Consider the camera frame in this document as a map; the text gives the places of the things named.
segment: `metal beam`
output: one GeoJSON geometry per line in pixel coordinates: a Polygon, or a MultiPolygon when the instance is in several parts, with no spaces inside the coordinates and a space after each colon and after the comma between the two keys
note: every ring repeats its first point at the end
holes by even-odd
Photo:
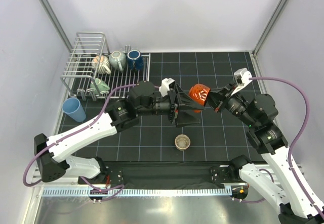
{"type": "Polygon", "coordinates": [[[57,33],[59,34],[59,36],[63,40],[65,46],[67,47],[67,49],[69,51],[71,51],[72,45],[71,45],[68,37],[66,36],[66,34],[65,34],[65,32],[64,32],[64,30],[63,30],[63,28],[62,28],[62,26],[61,26],[61,24],[59,22],[59,20],[57,19],[57,17],[55,15],[55,13],[54,13],[54,11],[53,11],[53,9],[52,9],[49,1],[48,0],[39,0],[39,1],[42,4],[45,12],[49,16],[50,20],[52,21],[52,23],[53,23],[53,25],[54,25],[57,33]]]}
{"type": "Polygon", "coordinates": [[[259,41],[257,42],[257,45],[255,46],[253,50],[253,55],[257,55],[260,51],[262,45],[264,44],[265,40],[267,39],[270,31],[272,30],[273,26],[275,25],[276,21],[278,20],[279,16],[283,12],[288,0],[280,0],[277,7],[275,8],[267,26],[265,27],[264,31],[262,32],[261,37],[259,38],[259,41]]]}

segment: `wire rack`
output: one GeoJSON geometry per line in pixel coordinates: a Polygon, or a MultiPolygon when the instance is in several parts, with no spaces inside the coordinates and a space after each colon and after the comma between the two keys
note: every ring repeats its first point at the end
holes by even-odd
{"type": "MultiPolygon", "coordinates": [[[[131,46],[125,46],[123,53],[128,53],[131,46]]],[[[78,32],[76,33],[73,48],[68,57],[68,62],[61,76],[63,84],[69,91],[70,97],[81,97],[83,100],[92,98],[106,99],[109,92],[104,91],[101,94],[96,94],[99,91],[95,79],[103,80],[110,90],[127,84],[134,84],[141,80],[149,80],[150,71],[150,54],[142,55],[144,67],[142,70],[135,71],[126,67],[122,72],[111,68],[111,74],[98,74],[97,66],[92,66],[92,60],[96,56],[108,56],[110,50],[104,33],[100,32],[78,32]],[[94,88],[90,88],[91,82],[94,83],[94,88]]],[[[123,98],[126,96],[128,89],[117,90],[111,98],[123,98]]]]}

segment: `white arm segment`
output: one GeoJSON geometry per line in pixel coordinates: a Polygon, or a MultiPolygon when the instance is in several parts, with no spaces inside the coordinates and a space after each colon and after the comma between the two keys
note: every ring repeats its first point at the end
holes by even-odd
{"type": "Polygon", "coordinates": [[[66,170],[65,177],[79,177],[93,178],[100,173],[100,166],[94,158],[81,158],[68,156],[66,163],[70,167],[66,170]]]}
{"type": "Polygon", "coordinates": [[[253,163],[246,164],[239,170],[240,178],[249,183],[280,214],[280,204],[287,204],[285,192],[260,172],[253,163]]]}
{"type": "MultiPolygon", "coordinates": [[[[291,172],[288,165],[288,150],[289,148],[281,147],[275,151],[274,155],[270,153],[261,154],[263,159],[269,164],[273,169],[275,175],[277,176],[281,186],[285,190],[285,193],[289,199],[291,209],[293,213],[299,217],[307,218],[307,215],[311,214],[316,216],[318,212],[314,207],[311,206],[311,203],[307,199],[306,195],[300,188],[297,180],[295,179],[293,173],[291,172]]],[[[296,165],[294,159],[293,166],[294,169],[306,188],[307,192],[310,194],[312,199],[315,201],[316,205],[321,211],[323,211],[323,202],[315,195],[314,191],[311,189],[303,174],[296,165]]]]}
{"type": "MultiPolygon", "coordinates": [[[[93,119],[71,129],[64,133],[51,136],[47,141],[47,145],[56,142],[63,136],[71,134],[94,121],[96,117],[93,119]]],[[[114,126],[111,126],[112,120],[108,113],[103,113],[99,120],[90,128],[85,129],[82,132],[77,133],[74,136],[71,136],[63,141],[61,141],[58,145],[53,146],[49,149],[49,152],[52,152],[54,156],[52,157],[53,160],[56,162],[64,161],[68,156],[76,152],[77,150],[91,144],[92,142],[99,140],[103,137],[112,136],[117,134],[117,130],[114,126]]]]}

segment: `dark blue mug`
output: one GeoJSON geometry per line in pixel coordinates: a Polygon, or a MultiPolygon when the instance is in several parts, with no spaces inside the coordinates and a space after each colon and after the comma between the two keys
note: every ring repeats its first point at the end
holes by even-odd
{"type": "Polygon", "coordinates": [[[138,50],[129,51],[127,53],[127,63],[131,69],[143,69],[144,61],[141,52],[139,52],[138,50]]]}

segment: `light blue plastic cup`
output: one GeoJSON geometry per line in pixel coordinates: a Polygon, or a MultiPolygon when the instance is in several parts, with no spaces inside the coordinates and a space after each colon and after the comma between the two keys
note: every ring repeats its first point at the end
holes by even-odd
{"type": "Polygon", "coordinates": [[[69,98],[65,100],[62,105],[62,110],[76,122],[82,122],[86,119],[86,113],[79,99],[69,98]]]}

